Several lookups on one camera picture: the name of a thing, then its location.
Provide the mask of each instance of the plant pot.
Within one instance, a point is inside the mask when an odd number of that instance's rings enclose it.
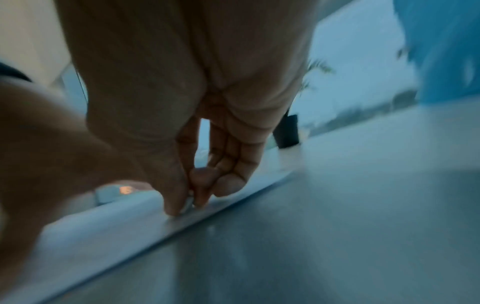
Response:
[[[298,145],[299,141],[299,118],[297,115],[283,116],[280,123],[273,131],[273,138],[279,149]]]

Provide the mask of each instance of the paper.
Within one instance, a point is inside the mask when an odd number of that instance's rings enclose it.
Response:
[[[45,227],[19,283],[1,304],[51,299],[185,228],[282,180],[289,173],[254,176],[238,193],[212,198],[179,218],[162,212],[162,197],[140,192]]]

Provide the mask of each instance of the beige wall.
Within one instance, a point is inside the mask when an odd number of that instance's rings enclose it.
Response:
[[[0,60],[55,81],[71,59],[52,0],[0,0]]]

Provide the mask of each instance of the sky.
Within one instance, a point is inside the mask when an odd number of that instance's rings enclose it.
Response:
[[[397,59],[404,41],[392,0],[356,0],[322,20],[310,58],[325,60],[335,74],[308,74],[313,89],[296,97],[291,113],[298,114],[300,125],[324,122],[349,107],[388,101],[416,88],[413,66]],[[203,121],[200,149],[208,148],[208,133],[208,122]]]

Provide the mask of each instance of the table surface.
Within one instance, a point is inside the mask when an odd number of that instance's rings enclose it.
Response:
[[[288,180],[51,301],[478,303],[480,102],[269,151]]]

